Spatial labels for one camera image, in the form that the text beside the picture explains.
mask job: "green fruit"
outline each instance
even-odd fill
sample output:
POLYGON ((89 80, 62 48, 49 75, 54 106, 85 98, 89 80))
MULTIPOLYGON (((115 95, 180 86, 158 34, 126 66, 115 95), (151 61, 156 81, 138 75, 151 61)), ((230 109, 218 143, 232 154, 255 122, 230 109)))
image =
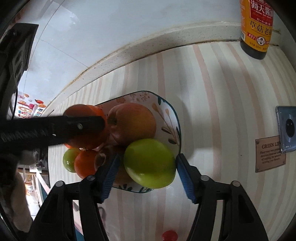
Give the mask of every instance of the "green fruit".
POLYGON ((171 150, 155 139, 131 143, 123 158, 129 176, 147 188, 163 188, 175 178, 175 158, 171 150))
POLYGON ((78 148, 71 148, 64 153, 63 165, 67 171, 75 173, 74 161, 80 152, 81 150, 78 148))

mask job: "white wall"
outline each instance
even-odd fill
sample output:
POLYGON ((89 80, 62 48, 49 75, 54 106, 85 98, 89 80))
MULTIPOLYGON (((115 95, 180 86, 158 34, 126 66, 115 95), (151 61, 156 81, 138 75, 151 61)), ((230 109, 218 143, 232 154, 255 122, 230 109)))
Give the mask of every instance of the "white wall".
MULTIPOLYGON (((84 70, 127 44, 217 21, 239 23, 239 0, 31 0, 19 22, 39 28, 20 90, 48 105, 84 70)), ((275 16, 276 30, 280 23, 275 16)))
POLYGON ((281 27, 281 41, 279 46, 296 70, 296 43, 284 24, 281 27))

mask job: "striped countertop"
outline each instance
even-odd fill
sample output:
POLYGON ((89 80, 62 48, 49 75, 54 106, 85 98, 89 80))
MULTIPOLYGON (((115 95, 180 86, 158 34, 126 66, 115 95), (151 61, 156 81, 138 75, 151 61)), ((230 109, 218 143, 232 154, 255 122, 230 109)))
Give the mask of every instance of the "striped countertop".
MULTIPOLYGON (((278 135, 275 107, 296 105, 296 73, 279 47, 264 60, 245 54, 239 42, 203 43, 170 49, 116 69, 84 86, 55 109, 99 104, 149 90, 175 108, 181 125, 182 152, 191 165, 215 181, 241 182, 254 203, 270 240, 277 240, 296 212, 295 152, 286 165, 255 173, 255 139, 278 135)), ((49 148, 51 186, 80 178, 66 171, 63 145, 49 148)), ((112 241, 159 241, 167 230, 186 240, 196 205, 180 178, 145 194, 112 189, 101 205, 112 241)), ((221 216, 222 203, 217 213, 221 216)), ((221 219, 215 221, 217 240, 221 219)))

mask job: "persimmon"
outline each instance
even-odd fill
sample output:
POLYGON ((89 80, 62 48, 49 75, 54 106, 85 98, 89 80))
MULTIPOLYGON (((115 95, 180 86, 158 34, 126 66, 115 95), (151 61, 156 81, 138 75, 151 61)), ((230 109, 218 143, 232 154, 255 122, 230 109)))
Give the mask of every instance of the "persimmon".
POLYGON ((77 175, 84 179, 96 173, 94 160, 97 155, 95 150, 84 150, 78 154, 74 161, 74 169, 77 175))
POLYGON ((108 137, 107 119, 103 110, 93 105, 77 104, 69 107, 63 114, 69 117, 101 116, 105 121, 105 128, 101 132, 79 135, 68 141, 68 145, 76 148, 94 149, 101 145, 108 137))

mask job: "ceramic bowl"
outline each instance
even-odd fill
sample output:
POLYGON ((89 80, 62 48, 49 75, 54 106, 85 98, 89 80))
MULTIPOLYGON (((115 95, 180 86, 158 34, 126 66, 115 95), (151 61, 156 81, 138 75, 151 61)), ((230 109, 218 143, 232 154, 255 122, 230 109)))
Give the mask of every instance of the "ceramic bowl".
MULTIPOLYGON (((116 105, 123 103, 138 103, 147 107, 155 117, 156 133, 154 139, 166 144, 176 157, 181 151, 181 130, 180 123, 176 111, 165 99, 150 91, 137 91, 131 94, 123 95, 118 98, 108 100, 97 106, 104 113, 109 111, 116 105)), ((146 193, 152 189, 143 187, 134 181, 123 185, 113 185, 129 192, 146 193)))

